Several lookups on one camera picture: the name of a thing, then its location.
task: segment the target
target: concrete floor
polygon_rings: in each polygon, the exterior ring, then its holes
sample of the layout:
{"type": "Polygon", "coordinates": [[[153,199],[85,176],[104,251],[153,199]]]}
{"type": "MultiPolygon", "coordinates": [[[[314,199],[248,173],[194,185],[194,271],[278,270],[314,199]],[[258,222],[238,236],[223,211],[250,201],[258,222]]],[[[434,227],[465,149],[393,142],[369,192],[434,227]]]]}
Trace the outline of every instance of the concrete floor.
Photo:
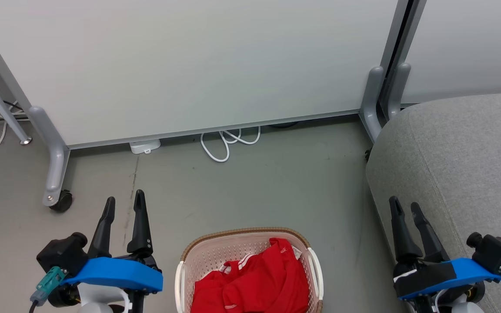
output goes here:
{"type": "MultiPolygon", "coordinates": [[[[0,86],[2,96],[10,99],[0,86]]],[[[20,146],[8,130],[0,147],[0,312],[26,312],[43,271],[36,254],[52,239],[82,232],[89,240],[106,198],[117,200],[110,252],[123,255],[133,231],[133,194],[145,191],[154,257],[164,291],[145,312],[174,313],[179,258],[195,238],[253,226],[285,226],[311,243],[324,272],[324,312],[402,312],[392,288],[392,261],[364,179],[370,143],[356,117],[263,129],[257,144],[231,145],[228,162],[213,162],[198,137],[163,140],[149,155],[128,145],[73,151],[64,186],[75,198],[63,214],[42,206],[48,154],[30,123],[33,142],[20,146]]],[[[252,138],[256,130],[246,130],[252,138]]],[[[209,148],[224,154],[218,136],[209,148]]],[[[37,313],[76,312],[48,303],[37,313]]]]}

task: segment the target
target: basket handle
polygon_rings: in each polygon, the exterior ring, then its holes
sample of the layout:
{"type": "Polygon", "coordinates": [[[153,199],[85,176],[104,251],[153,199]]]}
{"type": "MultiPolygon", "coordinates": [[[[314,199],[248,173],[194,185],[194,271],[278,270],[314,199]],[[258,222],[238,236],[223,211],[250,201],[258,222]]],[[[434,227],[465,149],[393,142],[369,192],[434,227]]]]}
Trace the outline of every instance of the basket handle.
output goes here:
{"type": "Polygon", "coordinates": [[[175,304],[177,305],[177,313],[184,313],[185,307],[185,262],[179,262],[175,271],[175,304]]]}
{"type": "Polygon", "coordinates": [[[308,259],[311,264],[311,274],[312,280],[314,281],[314,292],[319,300],[324,297],[324,276],[322,276],[322,268],[320,267],[320,261],[312,248],[308,248],[310,254],[308,259]]]}

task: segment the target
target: whiteboard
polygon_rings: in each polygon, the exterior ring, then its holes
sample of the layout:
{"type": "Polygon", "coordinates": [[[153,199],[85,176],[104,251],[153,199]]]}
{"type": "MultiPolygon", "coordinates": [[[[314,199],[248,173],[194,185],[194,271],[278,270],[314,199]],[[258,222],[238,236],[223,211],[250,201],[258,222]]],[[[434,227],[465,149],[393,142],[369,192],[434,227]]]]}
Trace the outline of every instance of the whiteboard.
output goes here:
{"type": "Polygon", "coordinates": [[[501,93],[501,1],[427,0],[402,103],[501,93]]]}
{"type": "Polygon", "coordinates": [[[397,0],[0,0],[0,54],[67,145],[357,110],[397,0]]]}

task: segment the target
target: gray fabric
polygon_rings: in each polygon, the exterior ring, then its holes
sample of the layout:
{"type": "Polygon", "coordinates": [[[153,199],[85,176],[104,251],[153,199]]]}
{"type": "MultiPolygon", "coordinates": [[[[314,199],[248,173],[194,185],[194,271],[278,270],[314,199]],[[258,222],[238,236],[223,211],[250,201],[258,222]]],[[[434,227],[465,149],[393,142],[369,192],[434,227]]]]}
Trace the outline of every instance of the gray fabric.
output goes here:
{"type": "MultiPolygon", "coordinates": [[[[397,196],[419,246],[411,202],[420,204],[451,258],[471,257],[469,234],[501,236],[501,95],[403,110],[374,144],[367,179],[392,251],[388,198],[397,196]]],[[[486,285],[482,309],[501,313],[501,283],[486,285]]]]}

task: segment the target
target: white plastic basket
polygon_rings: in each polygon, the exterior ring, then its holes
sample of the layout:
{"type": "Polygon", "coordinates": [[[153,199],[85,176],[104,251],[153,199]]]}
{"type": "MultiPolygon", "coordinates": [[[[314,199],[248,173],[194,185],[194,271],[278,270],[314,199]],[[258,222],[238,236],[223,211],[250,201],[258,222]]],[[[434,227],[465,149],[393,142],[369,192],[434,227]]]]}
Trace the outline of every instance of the white plastic basket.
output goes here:
{"type": "Polygon", "coordinates": [[[308,241],[289,228],[245,228],[201,236],[193,241],[175,272],[175,303],[178,313],[189,313],[193,303],[194,282],[210,271],[218,270],[225,261],[240,260],[249,253],[260,253],[270,247],[270,238],[287,239],[303,254],[300,261],[308,280],[308,311],[322,311],[324,279],[320,262],[308,241]]]}

